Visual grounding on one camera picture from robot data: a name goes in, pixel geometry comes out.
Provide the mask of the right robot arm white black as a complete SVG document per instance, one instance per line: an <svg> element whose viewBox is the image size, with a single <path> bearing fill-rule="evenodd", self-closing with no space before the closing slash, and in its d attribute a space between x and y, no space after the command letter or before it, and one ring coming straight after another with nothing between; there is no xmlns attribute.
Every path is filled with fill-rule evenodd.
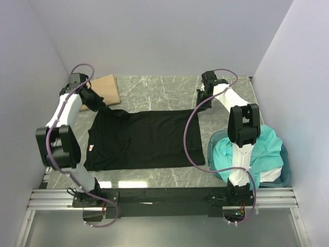
<svg viewBox="0 0 329 247"><path fill-rule="evenodd" d="M227 84L204 86L198 90L197 103L214 96L229 112L227 133L232 142L232 172L228 184L236 187L250 183L247 170L251 153L260 136L260 112L256 103L249 103Z"/></svg>

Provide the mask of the black t-shirt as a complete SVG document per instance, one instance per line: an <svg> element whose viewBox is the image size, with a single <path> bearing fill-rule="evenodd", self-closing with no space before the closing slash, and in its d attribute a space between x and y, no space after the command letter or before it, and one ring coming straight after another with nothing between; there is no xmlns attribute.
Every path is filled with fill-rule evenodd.
<svg viewBox="0 0 329 247"><path fill-rule="evenodd" d="M88 171L189 167L205 164L198 116L189 110L143 111L101 108L88 131Z"/></svg>

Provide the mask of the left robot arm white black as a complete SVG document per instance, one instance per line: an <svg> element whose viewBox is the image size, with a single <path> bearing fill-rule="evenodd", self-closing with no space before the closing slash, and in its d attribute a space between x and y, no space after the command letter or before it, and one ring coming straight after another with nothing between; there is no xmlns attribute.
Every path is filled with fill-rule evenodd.
<svg viewBox="0 0 329 247"><path fill-rule="evenodd" d="M101 204L103 194L96 190L96 179L81 164L80 146L71 128L83 105L95 112L105 103L90 88L73 94L64 89L53 117L45 127L36 130L35 136L43 164L71 178L78 192L86 192L85 202L96 207Z"/></svg>

